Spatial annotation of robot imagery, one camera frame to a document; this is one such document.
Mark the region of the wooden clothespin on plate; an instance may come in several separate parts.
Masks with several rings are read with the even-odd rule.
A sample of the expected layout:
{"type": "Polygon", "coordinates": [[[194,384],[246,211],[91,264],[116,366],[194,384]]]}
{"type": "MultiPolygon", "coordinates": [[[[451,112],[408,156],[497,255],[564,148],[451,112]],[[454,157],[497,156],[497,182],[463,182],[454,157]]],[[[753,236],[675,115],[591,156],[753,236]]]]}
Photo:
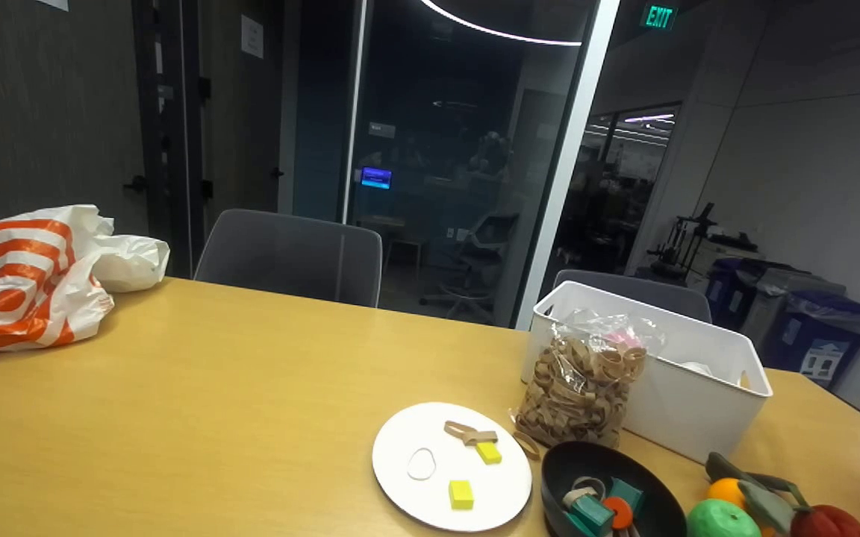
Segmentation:
{"type": "Polygon", "coordinates": [[[443,420],[443,431],[460,437],[463,445],[497,442],[497,434],[491,428],[475,428],[475,426],[460,424],[460,420],[443,420]]]}

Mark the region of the clear bag of wooden pieces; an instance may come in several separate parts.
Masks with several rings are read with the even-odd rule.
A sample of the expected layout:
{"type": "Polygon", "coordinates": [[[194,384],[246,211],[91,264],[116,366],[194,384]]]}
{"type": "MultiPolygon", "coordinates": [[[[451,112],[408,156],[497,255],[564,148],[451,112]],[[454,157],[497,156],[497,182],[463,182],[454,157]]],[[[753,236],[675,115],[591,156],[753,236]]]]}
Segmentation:
{"type": "Polygon", "coordinates": [[[626,314],[576,311],[555,320],[524,382],[517,428],[545,446],[614,446],[645,363],[648,336],[626,314]]]}

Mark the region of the yellow block rear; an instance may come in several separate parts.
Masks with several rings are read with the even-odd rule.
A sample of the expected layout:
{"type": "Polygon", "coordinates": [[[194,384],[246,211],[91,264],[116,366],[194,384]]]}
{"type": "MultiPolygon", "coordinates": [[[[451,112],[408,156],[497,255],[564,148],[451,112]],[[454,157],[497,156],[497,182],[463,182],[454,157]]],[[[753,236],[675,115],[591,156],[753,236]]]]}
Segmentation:
{"type": "Polygon", "coordinates": [[[496,442],[478,442],[475,445],[478,455],[487,461],[487,466],[497,466],[500,461],[500,449],[496,442]]]}

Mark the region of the yellow block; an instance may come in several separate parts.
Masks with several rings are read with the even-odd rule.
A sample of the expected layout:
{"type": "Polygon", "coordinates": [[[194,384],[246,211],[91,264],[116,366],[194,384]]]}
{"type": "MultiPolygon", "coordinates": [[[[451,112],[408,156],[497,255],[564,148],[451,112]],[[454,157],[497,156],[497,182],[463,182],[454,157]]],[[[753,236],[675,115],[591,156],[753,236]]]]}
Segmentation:
{"type": "Polygon", "coordinates": [[[472,509],[475,508],[475,491],[469,479],[451,479],[448,482],[448,502],[454,509],[472,509]]]}
{"type": "Polygon", "coordinates": [[[478,455],[487,461],[487,466],[497,466],[500,461],[500,449],[496,442],[478,442],[475,445],[478,455]]]}

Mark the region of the white round plate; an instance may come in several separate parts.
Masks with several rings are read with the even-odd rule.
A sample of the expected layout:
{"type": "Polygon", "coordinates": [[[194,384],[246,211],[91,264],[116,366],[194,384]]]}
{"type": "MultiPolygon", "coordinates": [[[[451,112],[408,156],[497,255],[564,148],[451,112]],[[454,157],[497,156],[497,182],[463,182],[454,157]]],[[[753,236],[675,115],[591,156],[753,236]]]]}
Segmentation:
{"type": "Polygon", "coordinates": [[[394,411],[372,437],[370,467],[394,508],[442,531],[500,527],[530,499],[530,466],[517,437],[491,418],[455,403],[414,403],[394,411]],[[500,461],[487,466],[472,445],[443,431],[443,420],[491,428],[500,461]],[[451,479],[472,482],[472,509],[451,508],[451,479]]]}

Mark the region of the yellow block front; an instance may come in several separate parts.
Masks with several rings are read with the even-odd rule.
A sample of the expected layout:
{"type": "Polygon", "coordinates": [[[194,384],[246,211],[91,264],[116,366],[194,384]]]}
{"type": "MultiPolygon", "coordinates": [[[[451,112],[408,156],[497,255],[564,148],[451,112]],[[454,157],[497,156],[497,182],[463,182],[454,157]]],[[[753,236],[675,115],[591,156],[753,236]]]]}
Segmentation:
{"type": "Polygon", "coordinates": [[[454,509],[472,509],[475,508],[475,491],[469,479],[451,479],[448,482],[448,502],[454,509]]]}

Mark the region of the teal wooden block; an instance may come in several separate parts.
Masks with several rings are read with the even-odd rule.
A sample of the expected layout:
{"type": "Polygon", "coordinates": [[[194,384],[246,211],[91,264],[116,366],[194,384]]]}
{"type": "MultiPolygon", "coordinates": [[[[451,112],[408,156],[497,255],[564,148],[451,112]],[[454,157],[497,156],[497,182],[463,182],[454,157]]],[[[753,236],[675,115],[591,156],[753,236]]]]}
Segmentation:
{"type": "Polygon", "coordinates": [[[581,494],[569,514],[591,527],[593,537],[612,531],[612,514],[591,494],[581,494]]]}

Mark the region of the orange round toy piece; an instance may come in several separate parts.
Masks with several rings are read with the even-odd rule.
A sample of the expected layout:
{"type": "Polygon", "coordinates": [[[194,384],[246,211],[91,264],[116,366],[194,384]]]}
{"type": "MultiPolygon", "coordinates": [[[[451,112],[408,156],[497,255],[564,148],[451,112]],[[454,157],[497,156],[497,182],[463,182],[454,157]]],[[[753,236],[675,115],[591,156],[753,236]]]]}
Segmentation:
{"type": "Polygon", "coordinates": [[[632,514],[632,508],[630,508],[624,499],[609,494],[609,499],[603,502],[603,508],[612,514],[612,531],[626,531],[626,527],[632,527],[636,514],[632,514]]]}

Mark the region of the black oval bowl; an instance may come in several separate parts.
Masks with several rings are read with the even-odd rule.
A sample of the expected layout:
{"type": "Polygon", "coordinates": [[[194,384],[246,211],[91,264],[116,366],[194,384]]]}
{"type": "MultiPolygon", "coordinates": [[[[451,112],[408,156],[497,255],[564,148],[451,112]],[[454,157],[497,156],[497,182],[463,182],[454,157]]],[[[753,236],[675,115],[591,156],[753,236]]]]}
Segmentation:
{"type": "Polygon", "coordinates": [[[585,442],[548,446],[541,466],[541,499],[551,537],[593,537],[591,527],[569,514],[581,494],[600,505],[618,494],[632,508],[632,527],[603,537],[685,537],[681,505],[663,479],[636,458],[585,442]]]}

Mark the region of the green exit sign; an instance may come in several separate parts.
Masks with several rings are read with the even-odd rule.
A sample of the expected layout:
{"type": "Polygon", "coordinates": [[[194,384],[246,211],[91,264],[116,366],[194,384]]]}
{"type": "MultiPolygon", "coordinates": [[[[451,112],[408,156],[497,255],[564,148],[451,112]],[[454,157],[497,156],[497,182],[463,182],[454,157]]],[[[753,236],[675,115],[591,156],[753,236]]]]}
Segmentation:
{"type": "Polygon", "coordinates": [[[645,30],[669,30],[669,26],[670,26],[670,17],[675,17],[675,5],[657,5],[657,3],[651,3],[651,5],[645,8],[641,26],[645,26],[645,30]]]}

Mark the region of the orange toy fruit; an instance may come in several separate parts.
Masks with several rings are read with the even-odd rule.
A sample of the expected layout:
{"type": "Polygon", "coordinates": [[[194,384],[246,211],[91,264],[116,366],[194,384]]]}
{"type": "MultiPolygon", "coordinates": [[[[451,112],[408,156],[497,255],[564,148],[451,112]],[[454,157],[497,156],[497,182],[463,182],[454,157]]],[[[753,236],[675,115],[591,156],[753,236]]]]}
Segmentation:
{"type": "Polygon", "coordinates": [[[706,499],[729,502],[735,508],[747,508],[738,478],[718,478],[706,485],[706,499]]]}

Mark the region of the green toy apple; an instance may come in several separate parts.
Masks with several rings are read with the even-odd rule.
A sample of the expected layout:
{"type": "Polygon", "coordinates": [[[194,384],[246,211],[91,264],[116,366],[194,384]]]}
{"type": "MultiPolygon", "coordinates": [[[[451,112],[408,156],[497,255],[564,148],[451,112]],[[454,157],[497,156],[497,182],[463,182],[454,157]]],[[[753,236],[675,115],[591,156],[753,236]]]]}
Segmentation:
{"type": "Polygon", "coordinates": [[[685,537],[760,537],[760,527],[729,502],[697,502],[685,515],[685,537]]]}

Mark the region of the orange and white plastic bag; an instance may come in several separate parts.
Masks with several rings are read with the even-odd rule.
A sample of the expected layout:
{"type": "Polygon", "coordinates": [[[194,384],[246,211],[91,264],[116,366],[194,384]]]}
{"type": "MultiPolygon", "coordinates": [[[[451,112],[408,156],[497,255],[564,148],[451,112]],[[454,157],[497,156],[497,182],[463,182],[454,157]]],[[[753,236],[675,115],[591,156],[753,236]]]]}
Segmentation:
{"type": "Polygon", "coordinates": [[[119,236],[91,202],[0,218],[0,351],[97,333],[122,291],[163,281],[169,244],[119,236]]]}

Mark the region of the blue recycling bin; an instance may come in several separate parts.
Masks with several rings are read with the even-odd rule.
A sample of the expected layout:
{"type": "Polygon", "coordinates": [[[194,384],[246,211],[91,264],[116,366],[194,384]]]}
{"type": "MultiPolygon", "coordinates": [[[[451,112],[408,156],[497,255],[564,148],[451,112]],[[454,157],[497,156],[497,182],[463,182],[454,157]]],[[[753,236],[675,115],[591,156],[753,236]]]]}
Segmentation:
{"type": "Polygon", "coordinates": [[[860,300],[836,291],[790,291],[760,342],[767,366],[796,370],[833,388],[860,354],[860,300]]]}

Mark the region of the red toy fruit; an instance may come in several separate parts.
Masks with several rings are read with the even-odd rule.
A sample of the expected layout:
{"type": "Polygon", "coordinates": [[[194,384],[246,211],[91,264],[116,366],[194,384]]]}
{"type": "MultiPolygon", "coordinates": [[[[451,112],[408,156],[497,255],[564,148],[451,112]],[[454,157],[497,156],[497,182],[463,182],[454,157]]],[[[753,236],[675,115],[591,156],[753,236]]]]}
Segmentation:
{"type": "Polygon", "coordinates": [[[860,537],[860,522],[833,505],[818,505],[790,519],[790,537],[860,537]]]}

